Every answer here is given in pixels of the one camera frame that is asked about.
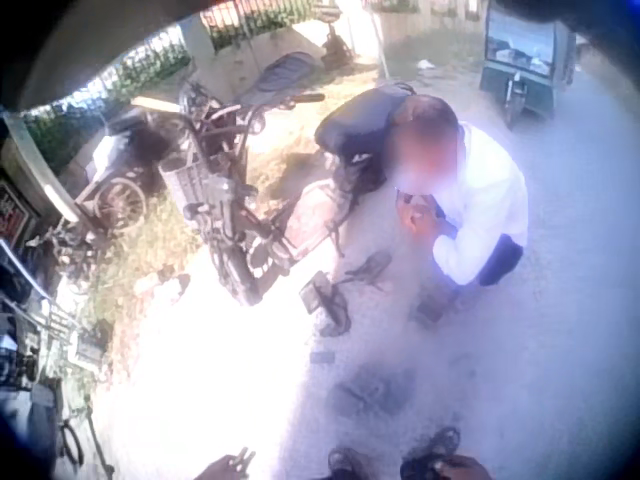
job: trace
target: short hair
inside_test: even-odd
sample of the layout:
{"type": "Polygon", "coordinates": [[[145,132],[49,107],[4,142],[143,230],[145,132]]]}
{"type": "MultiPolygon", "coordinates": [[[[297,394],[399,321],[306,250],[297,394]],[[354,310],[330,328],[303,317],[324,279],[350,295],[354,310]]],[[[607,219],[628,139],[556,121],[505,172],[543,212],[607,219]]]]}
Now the short hair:
{"type": "Polygon", "coordinates": [[[431,95],[407,97],[394,112],[391,124],[395,128],[408,128],[427,141],[457,134],[460,128],[451,105],[431,95]]]}

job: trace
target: white shirt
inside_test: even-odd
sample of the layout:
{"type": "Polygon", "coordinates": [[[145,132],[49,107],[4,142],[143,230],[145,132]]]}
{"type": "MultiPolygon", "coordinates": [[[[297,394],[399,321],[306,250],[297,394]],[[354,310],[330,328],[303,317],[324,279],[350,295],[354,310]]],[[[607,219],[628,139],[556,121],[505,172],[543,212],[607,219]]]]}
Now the white shirt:
{"type": "Polygon", "coordinates": [[[469,124],[462,127],[466,155],[458,161],[456,181],[433,193],[447,220],[458,228],[455,239],[436,239],[433,257],[458,285],[478,275],[502,234],[526,246],[528,227],[522,172],[489,135],[469,124]]]}

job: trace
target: sign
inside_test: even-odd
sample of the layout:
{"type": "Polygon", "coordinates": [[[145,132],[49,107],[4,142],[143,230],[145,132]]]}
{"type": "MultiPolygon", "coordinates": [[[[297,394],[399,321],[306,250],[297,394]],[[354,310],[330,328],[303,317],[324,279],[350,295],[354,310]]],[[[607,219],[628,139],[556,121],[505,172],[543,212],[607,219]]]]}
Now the sign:
{"type": "Polygon", "coordinates": [[[28,220],[29,211],[18,200],[11,185],[0,178],[0,237],[13,247],[28,220]]]}

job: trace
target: concrete ground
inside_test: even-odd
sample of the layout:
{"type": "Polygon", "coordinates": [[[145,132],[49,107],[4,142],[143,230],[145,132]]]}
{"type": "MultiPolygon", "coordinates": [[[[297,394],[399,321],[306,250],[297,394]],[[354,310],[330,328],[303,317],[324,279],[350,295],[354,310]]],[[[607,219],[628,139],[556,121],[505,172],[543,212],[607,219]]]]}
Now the concrete ground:
{"type": "Polygon", "coordinates": [[[144,319],[131,382],[95,400],[116,478],[190,479],[244,445],[257,452],[252,478],[313,478],[346,444],[393,479],[402,455],[445,425],[496,479],[604,478],[623,460],[640,397],[638,119],[584,73],[555,118],[526,116],[513,132],[477,77],[435,91],[524,172],[530,244],[516,271],[437,326],[409,322],[421,255],[398,228],[389,187],[344,227],[344,259],[325,242],[256,307],[235,305],[201,252],[182,299],[144,319]],[[394,255],[386,291],[346,286],[351,331],[318,338],[324,319],[307,315],[300,288],[381,248],[394,255]],[[311,364],[319,350],[335,363],[311,364]],[[415,369],[411,400],[393,417],[337,417],[329,389],[372,360],[415,369]]]}

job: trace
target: kickstand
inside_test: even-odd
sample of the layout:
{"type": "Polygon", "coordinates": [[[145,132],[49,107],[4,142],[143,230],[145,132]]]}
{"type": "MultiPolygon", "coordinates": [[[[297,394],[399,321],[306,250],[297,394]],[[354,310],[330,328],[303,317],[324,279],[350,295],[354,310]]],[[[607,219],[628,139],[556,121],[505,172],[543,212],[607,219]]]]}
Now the kickstand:
{"type": "Polygon", "coordinates": [[[326,225],[327,231],[329,232],[329,238],[333,242],[333,246],[338,252],[338,256],[340,258],[344,258],[344,252],[342,248],[340,248],[340,225],[336,222],[330,222],[326,225]]]}

